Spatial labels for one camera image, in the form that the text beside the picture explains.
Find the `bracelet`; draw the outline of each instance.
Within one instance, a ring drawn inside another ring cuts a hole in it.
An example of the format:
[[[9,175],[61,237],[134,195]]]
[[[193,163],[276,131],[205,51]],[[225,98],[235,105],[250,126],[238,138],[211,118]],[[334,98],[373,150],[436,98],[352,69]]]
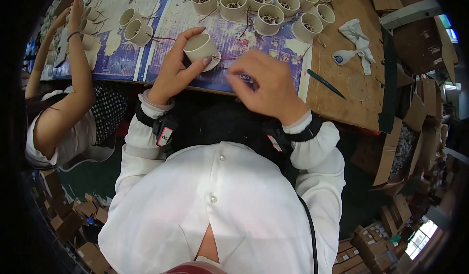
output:
[[[70,35],[68,35],[67,42],[74,34],[79,34],[79,33],[80,33],[80,31],[73,31]]]

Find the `black strap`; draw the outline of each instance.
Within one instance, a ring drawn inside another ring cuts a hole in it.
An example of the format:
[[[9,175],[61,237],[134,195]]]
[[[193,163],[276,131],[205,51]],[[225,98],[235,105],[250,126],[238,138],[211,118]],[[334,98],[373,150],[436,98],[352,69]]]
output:
[[[306,142],[314,138],[320,131],[322,121],[317,114],[311,112],[311,123],[299,134],[285,134],[285,137],[292,142]]]
[[[309,221],[309,228],[311,229],[311,241],[313,243],[313,267],[314,267],[314,274],[318,274],[318,251],[316,249],[316,235],[314,234],[314,225],[313,225],[313,219],[311,218],[311,213],[309,212],[309,208],[304,202],[304,200],[299,196],[298,199],[302,203],[304,210],[306,211],[306,216],[308,216],[308,221]]]
[[[135,116],[137,117],[138,121],[143,123],[144,125],[153,128],[153,123],[155,119],[147,116],[144,111],[142,110],[142,103],[139,101],[137,106],[135,107]]]

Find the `sleeve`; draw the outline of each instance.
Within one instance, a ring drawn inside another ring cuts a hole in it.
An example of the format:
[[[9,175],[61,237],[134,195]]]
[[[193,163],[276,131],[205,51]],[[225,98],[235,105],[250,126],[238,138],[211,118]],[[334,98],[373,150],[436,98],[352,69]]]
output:
[[[143,94],[138,95],[145,115],[157,119],[174,107],[172,99],[167,106],[152,104],[147,98],[148,92],[149,89]],[[156,144],[157,139],[156,135],[153,134],[152,128],[138,121],[135,115],[130,122],[125,142],[124,146],[122,146],[120,175],[115,184],[116,195],[109,206],[109,217],[127,192],[142,177],[165,161],[165,154]]]
[[[311,112],[293,125],[283,127],[285,133],[297,134],[308,127]],[[345,162],[335,147],[339,131],[332,122],[324,122],[318,134],[307,142],[293,142],[292,165],[300,170],[296,193],[303,198],[311,213],[316,233],[320,273],[330,273],[339,246],[339,221],[342,215],[342,189],[345,185]]]

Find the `worktable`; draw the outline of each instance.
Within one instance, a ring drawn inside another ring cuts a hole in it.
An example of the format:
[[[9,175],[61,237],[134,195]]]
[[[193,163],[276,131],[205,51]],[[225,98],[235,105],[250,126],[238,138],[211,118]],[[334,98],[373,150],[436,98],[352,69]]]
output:
[[[242,54],[249,48],[258,48],[275,59],[289,63],[298,96],[314,112],[328,119],[376,131],[384,92],[384,66],[381,65],[384,54],[378,15],[370,0],[333,0],[332,5],[336,21],[320,34],[326,48],[317,42],[308,48],[309,44],[299,42],[291,34],[292,22],[283,24],[279,33],[273,37],[254,34],[252,27],[240,36],[246,28],[245,19],[235,23],[226,22],[217,11],[199,22],[202,17],[195,14],[191,3],[186,0],[91,0],[89,6],[102,13],[96,22],[107,19],[98,24],[99,31],[95,35],[97,45],[88,51],[87,57],[93,68],[94,79],[138,83],[150,83],[156,79],[173,41],[150,41],[142,48],[126,41],[124,29],[119,28],[118,20],[127,8],[133,7],[142,15],[157,16],[149,20],[154,36],[176,38],[186,29],[205,26],[205,32],[211,35],[224,57]],[[331,58],[331,54],[337,50],[355,50],[355,45],[337,30],[354,18],[360,19],[362,30],[372,44],[370,49],[376,63],[371,66],[371,76],[363,74],[358,56],[344,66],[337,66]],[[232,61],[220,61],[214,70],[198,76],[190,88],[233,94],[224,76]],[[336,87],[347,100],[310,78],[306,74],[308,68]],[[68,60],[53,70],[53,77],[70,78]],[[244,79],[246,83],[252,83],[248,76]]]

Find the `white shirt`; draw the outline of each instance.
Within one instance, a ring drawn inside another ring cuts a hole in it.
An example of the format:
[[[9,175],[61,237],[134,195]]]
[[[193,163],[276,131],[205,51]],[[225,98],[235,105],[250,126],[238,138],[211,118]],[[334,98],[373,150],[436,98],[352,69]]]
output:
[[[49,94],[44,95],[42,101],[49,99],[52,96],[73,92],[73,87],[69,86],[64,91],[55,90]],[[88,147],[94,145],[96,142],[96,122],[94,120],[93,113],[88,111],[79,122],[73,126],[63,136],[59,144],[55,148],[54,155],[50,160],[47,159],[40,151],[34,146],[34,128],[36,121],[38,120],[39,114],[34,118],[31,125],[28,127],[28,133],[26,138],[26,159],[35,167],[48,167],[48,166],[62,166],[64,163],[71,160],[74,156],[83,153]]]
[[[173,106],[153,106],[145,97],[142,109],[152,118]],[[307,113],[284,130],[299,133],[310,121]],[[314,223],[319,272],[332,272],[345,181],[331,122],[314,139],[294,143],[292,164],[307,170],[296,191],[274,163],[239,143],[189,147],[156,160],[156,136],[135,116],[125,140],[116,195],[98,236],[118,273],[161,273],[194,260],[209,224],[228,274],[312,273],[311,233],[297,193]]]

